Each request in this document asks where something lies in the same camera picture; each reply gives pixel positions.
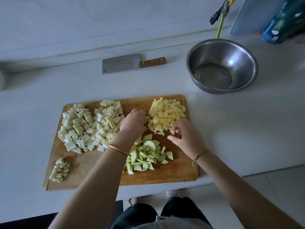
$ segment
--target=bowl rim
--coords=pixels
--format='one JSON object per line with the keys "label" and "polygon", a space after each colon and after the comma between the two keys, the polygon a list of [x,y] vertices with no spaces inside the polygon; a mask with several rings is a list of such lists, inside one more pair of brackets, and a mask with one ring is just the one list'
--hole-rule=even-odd
{"label": "bowl rim", "polygon": [[[230,43],[230,44],[233,44],[235,46],[237,46],[239,49],[245,51],[247,54],[249,54],[250,58],[252,59],[252,61],[254,62],[254,73],[251,77],[251,79],[249,80],[248,83],[246,83],[245,85],[243,85],[242,87],[240,88],[237,88],[237,89],[233,89],[233,90],[221,90],[221,89],[216,89],[216,88],[210,88],[210,87],[207,87],[205,85],[203,85],[201,82],[199,82],[193,75],[193,73],[191,72],[191,69],[189,67],[189,58],[191,56],[191,54],[200,46],[206,44],[206,43],[209,43],[209,42],[215,42],[215,41],[220,41],[220,42],[225,42],[225,43]],[[212,91],[212,92],[217,92],[217,93],[229,93],[229,92],[237,92],[237,91],[240,91],[242,89],[245,89],[247,87],[249,87],[251,84],[253,84],[253,82],[255,81],[257,75],[258,75],[258,62],[256,60],[256,58],[254,57],[254,55],[247,49],[245,48],[243,45],[237,43],[237,42],[234,42],[232,40],[228,40],[228,39],[223,39],[223,38],[219,38],[219,39],[216,39],[216,38],[213,38],[213,39],[207,39],[207,40],[204,40],[204,41],[201,41],[199,43],[197,43],[195,46],[193,46],[190,51],[188,52],[187,56],[186,56],[186,67],[189,71],[189,74],[191,76],[191,78],[193,80],[195,80],[200,86]]]}

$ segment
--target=person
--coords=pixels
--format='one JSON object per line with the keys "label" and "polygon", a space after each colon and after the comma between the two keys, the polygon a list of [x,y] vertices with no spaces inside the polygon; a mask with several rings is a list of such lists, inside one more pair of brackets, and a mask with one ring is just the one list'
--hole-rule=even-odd
{"label": "person", "polygon": [[[107,228],[112,216],[122,170],[134,142],[147,130],[145,111],[133,109],[120,131],[49,228]],[[199,131],[186,119],[173,124],[176,136],[168,136],[214,180],[245,228],[303,228],[225,165],[204,144]],[[117,228],[212,228],[189,198],[172,191],[161,216],[133,199],[112,225]]]}

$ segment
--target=stainless steel mixing bowl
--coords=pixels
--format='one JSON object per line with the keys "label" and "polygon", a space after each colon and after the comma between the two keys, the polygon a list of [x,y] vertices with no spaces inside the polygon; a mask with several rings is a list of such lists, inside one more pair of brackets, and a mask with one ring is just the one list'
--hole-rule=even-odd
{"label": "stainless steel mixing bowl", "polygon": [[186,66],[194,84],[213,94],[249,87],[258,73],[253,54],[226,39],[209,39],[193,46],[187,55]]}

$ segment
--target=gold bangle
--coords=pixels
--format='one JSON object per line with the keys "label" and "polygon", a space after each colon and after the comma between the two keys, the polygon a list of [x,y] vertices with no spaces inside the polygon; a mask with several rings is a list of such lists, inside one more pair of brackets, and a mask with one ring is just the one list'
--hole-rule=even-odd
{"label": "gold bangle", "polygon": [[207,152],[207,151],[209,151],[209,150],[204,150],[204,151],[201,152],[200,154],[197,154],[196,158],[193,160],[192,166],[194,166],[194,162],[199,158],[199,156],[200,156],[201,154],[203,154],[204,152]]}
{"label": "gold bangle", "polygon": [[113,145],[109,145],[111,148],[114,148],[115,150],[118,150],[118,151],[120,151],[121,153],[123,153],[123,154],[126,154],[127,156],[129,156],[129,154],[128,153],[126,153],[126,152],[124,152],[123,150],[121,150],[121,149],[119,149],[119,148],[117,148],[117,147],[115,147],[115,146],[113,146]]}

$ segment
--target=knife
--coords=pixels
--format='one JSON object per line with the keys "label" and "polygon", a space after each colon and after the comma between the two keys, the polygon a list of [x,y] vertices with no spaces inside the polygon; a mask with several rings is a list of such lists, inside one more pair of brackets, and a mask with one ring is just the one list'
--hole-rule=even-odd
{"label": "knife", "polygon": [[125,56],[118,56],[102,61],[102,74],[130,70],[135,68],[145,68],[150,66],[158,66],[166,64],[165,57],[151,59],[148,61],[141,61],[141,55],[132,54]]}

